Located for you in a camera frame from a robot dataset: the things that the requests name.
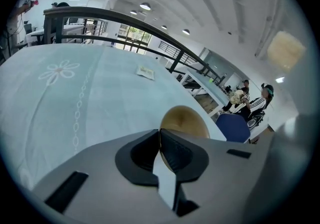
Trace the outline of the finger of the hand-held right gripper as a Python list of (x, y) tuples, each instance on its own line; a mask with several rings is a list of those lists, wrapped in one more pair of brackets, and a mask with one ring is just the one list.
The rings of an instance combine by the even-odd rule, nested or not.
[(302, 207), (300, 186), (316, 146), (316, 115), (298, 115), (274, 133), (261, 174), (245, 204), (242, 223), (293, 223)]

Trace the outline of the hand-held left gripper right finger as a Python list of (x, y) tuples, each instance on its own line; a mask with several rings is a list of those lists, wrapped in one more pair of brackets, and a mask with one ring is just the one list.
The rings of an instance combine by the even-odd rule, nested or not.
[(161, 153), (175, 173), (175, 224), (245, 224), (272, 140), (243, 144), (162, 129)]

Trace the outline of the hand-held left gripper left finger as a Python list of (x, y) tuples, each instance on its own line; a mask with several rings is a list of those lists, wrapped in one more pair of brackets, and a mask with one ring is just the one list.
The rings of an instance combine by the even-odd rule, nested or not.
[(153, 164), (158, 130), (90, 146), (59, 165), (34, 194), (67, 221), (86, 224), (166, 224), (177, 214), (160, 197)]

